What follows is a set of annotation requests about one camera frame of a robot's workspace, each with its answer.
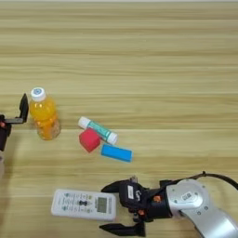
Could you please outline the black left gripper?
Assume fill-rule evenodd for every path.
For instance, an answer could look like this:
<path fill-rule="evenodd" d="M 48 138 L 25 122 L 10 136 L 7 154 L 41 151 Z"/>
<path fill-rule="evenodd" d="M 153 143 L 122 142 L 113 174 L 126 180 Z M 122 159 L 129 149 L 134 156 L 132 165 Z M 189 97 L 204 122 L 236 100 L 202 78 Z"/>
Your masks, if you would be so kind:
<path fill-rule="evenodd" d="M 20 101 L 20 116 L 10 119 L 5 119 L 3 114 L 0 114 L 0 151 L 2 152 L 7 143 L 7 138 L 11 133 L 11 125 L 19 125 L 27 122 L 29 112 L 29 104 L 27 95 L 24 94 Z"/>

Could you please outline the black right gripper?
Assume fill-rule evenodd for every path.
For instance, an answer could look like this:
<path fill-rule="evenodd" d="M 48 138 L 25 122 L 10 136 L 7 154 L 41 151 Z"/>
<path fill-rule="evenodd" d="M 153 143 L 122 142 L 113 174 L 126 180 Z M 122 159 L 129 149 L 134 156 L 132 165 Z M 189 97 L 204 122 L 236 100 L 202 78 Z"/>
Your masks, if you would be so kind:
<path fill-rule="evenodd" d="M 120 193 L 128 180 L 117 180 L 109 185 L 106 185 L 101 191 L 107 193 Z M 159 181 L 159 188 L 146 189 L 149 195 L 153 194 L 152 198 L 147 200 L 147 207 L 144 210 L 140 210 L 133 217 L 135 223 L 133 226 L 125 226 L 121 223 L 109 223 L 101 225 L 100 228 L 104 231 L 112 233 L 117 236 L 138 236 L 145 237 L 145 225 L 143 222 L 152 222 L 158 218 L 171 218 L 172 213 L 170 211 L 165 186 L 170 183 L 170 180 L 164 179 Z"/>

